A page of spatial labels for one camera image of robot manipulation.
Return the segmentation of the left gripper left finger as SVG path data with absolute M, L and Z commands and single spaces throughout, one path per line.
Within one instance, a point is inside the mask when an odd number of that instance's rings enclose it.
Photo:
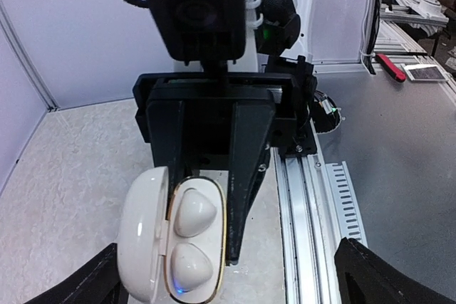
M 33 303 L 120 303 L 117 244 L 111 243 L 67 279 L 28 301 Z

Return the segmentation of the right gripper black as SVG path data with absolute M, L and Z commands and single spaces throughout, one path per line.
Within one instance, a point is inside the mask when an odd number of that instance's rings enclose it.
M 228 266 L 239 262 L 249 210 L 267 167 L 266 146 L 291 140 L 296 122 L 282 93 L 294 77 L 283 73 L 146 73 L 133 87 L 135 119 L 154 165 L 168 168 L 167 204 L 185 170 L 228 169 Z

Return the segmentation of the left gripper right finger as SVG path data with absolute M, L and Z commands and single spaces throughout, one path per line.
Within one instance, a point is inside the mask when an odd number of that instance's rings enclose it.
M 386 263 L 355 239 L 344 238 L 334 256 L 342 303 L 453 303 Z

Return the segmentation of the white earbud charging case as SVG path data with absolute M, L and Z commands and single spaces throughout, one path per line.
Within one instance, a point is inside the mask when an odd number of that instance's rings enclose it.
M 209 303 L 217 294 L 224 272 L 227 205 L 222 187 L 205 176 L 180 181 L 167 204 L 168 168 L 148 169 L 132 183 L 120 218 L 117 263 L 127 292 L 142 303 L 154 303 L 159 287 L 177 303 Z M 186 190 L 196 189 L 217 208 L 212 225 L 201 234 L 185 238 L 175 233 L 175 218 Z M 172 282 L 171 255 L 178 243 L 200 248 L 213 265 L 213 275 L 200 288 L 178 293 Z

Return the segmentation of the white wireless earbud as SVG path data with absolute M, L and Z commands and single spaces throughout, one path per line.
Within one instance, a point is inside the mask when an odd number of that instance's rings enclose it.
M 217 214 L 216 206 L 196 189 L 185 191 L 175 218 L 175 233 L 191 238 L 212 225 Z
M 178 243 L 171 255 L 172 282 L 178 293 L 200 288 L 213 275 L 207 255 L 192 243 Z

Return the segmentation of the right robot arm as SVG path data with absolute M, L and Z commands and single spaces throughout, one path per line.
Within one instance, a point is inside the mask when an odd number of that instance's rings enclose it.
M 133 87 L 136 120 L 168 191 L 202 169 L 228 173 L 225 261 L 239 261 L 244 227 L 271 149 L 316 153 L 311 112 L 317 81 L 305 56 L 284 51 L 301 37 L 294 0 L 136 0 L 148 9 L 171 73 L 146 73 Z

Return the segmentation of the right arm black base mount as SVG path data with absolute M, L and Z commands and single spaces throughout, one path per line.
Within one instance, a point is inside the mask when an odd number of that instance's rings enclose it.
M 325 93 L 317 90 L 317 78 L 313 75 L 314 66 L 299 56 L 296 61 L 281 57 L 268 59 L 267 73 L 291 74 L 294 77 L 292 88 L 284 89 L 281 105 L 288 105 L 284 112 L 296 122 L 291 140 L 279 147 L 281 157 L 304 157 L 316 154 L 315 135 L 330 133 L 341 124 L 340 110 Z

